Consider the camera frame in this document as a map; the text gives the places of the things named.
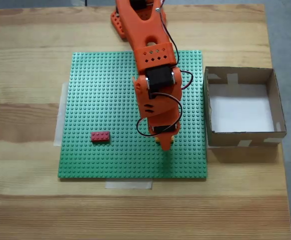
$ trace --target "black wire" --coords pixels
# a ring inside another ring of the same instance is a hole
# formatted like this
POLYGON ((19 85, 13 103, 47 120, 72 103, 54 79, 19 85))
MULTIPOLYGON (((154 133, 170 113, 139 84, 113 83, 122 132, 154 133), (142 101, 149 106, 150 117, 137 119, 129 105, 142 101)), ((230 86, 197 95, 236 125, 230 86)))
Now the black wire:
POLYGON ((190 71, 183 71, 183 70, 180 70, 181 73, 186 73, 186 74, 190 74, 191 75, 191 78, 190 78, 190 81, 184 86, 184 87, 181 87, 182 90, 186 89, 187 87, 189 87, 191 85, 191 83, 193 82, 194 80, 194 75, 192 74, 192 72, 190 71))
POLYGON ((168 126, 167 128, 163 129, 161 132, 159 132, 159 133, 155 133, 155 134, 144 134, 144 133, 140 132, 140 130, 139 130, 139 124, 140 124, 141 121, 144 119, 144 118, 140 118, 140 119, 136 122, 136 130, 137 130, 137 132, 138 132, 140 135, 142 135, 142 136, 144 136, 144 137, 154 137, 154 136, 157 136, 157 135, 159 135, 159 134, 164 133, 165 131, 167 131, 169 128, 171 128, 172 126, 174 126, 175 124, 177 124, 177 123, 180 121, 180 119, 181 119, 181 117, 182 117, 182 113, 183 113, 183 108, 182 108, 182 104, 181 104, 181 102, 180 102, 177 98, 175 98, 174 96, 172 96, 172 95, 170 95, 170 94, 167 94, 167 93, 164 93, 164 92, 153 92, 153 93, 151 93, 151 94, 152 94, 152 95, 157 95, 157 96, 164 96, 164 97, 167 97, 167 98, 169 98, 169 99, 172 99, 173 101, 175 101, 175 102, 180 106, 181 110, 180 110, 179 117, 177 118, 177 120, 175 120, 174 123, 172 123, 172 124, 171 124, 170 126, 168 126))
POLYGON ((160 6, 160 12, 159 12, 159 13, 160 13, 160 19, 161 19, 162 26, 163 26, 163 28, 164 28, 166 34, 168 35, 168 37, 171 39, 171 42, 173 43, 174 48, 175 48, 175 51, 176 51, 176 55, 177 55, 176 64, 175 64, 174 66, 172 66, 172 67, 175 67, 175 66, 178 65, 180 57, 179 57, 179 52, 178 52, 177 45, 176 45, 175 41, 172 39, 172 37, 171 37, 171 35, 170 35, 170 33, 169 33, 169 31, 168 31, 168 29, 167 29, 165 23, 164 23, 164 20, 163 20, 163 18, 162 18, 161 11, 162 11, 162 6, 163 6, 164 3, 165 3, 165 0, 162 1, 161 6, 160 6))

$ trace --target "white paper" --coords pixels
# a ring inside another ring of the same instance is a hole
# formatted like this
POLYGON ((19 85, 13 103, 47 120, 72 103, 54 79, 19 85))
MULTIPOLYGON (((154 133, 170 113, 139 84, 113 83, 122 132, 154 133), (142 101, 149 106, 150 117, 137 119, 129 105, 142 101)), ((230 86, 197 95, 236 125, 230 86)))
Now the white paper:
POLYGON ((209 97, 216 133, 275 131, 264 84, 210 84, 209 97))

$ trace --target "orange robotic arm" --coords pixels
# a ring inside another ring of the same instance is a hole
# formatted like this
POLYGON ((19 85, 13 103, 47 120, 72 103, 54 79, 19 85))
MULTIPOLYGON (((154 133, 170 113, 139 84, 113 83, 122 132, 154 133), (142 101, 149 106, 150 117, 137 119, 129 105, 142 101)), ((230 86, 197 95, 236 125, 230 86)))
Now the orange robotic arm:
POLYGON ((147 118, 150 134, 159 138, 164 151, 180 130, 178 104, 182 97, 181 71, 176 67, 173 45, 163 24, 166 15, 160 0, 116 0, 111 21, 133 49, 139 73, 133 79, 141 119, 147 118))

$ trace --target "green lego baseplate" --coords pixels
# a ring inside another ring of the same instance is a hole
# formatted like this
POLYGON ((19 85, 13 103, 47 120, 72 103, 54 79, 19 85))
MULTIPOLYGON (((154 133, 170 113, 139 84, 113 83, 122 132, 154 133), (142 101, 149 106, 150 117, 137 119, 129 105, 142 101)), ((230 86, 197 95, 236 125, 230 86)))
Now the green lego baseplate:
MULTIPOLYGON (((181 70, 194 75, 182 91, 181 129, 169 151, 154 137, 138 134, 140 118, 132 76, 134 54, 76 52, 72 57, 59 178, 206 178, 203 63, 198 50, 179 51, 181 70), (110 131, 110 142, 94 144, 91 132, 110 131)), ((190 75, 183 73, 185 85, 190 75)), ((140 126, 149 133, 146 121, 140 126)))

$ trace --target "gray floor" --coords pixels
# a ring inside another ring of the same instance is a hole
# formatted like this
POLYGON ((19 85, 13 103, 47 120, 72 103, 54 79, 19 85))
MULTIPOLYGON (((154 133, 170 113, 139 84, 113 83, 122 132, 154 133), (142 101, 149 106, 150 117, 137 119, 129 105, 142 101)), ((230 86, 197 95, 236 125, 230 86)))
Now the gray floor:
MULTIPOLYGON (((283 141, 291 213, 291 0, 166 0, 166 4, 265 4, 272 63, 277 73, 288 135, 283 141)), ((115 0, 0 0, 3 8, 110 6, 115 0)))

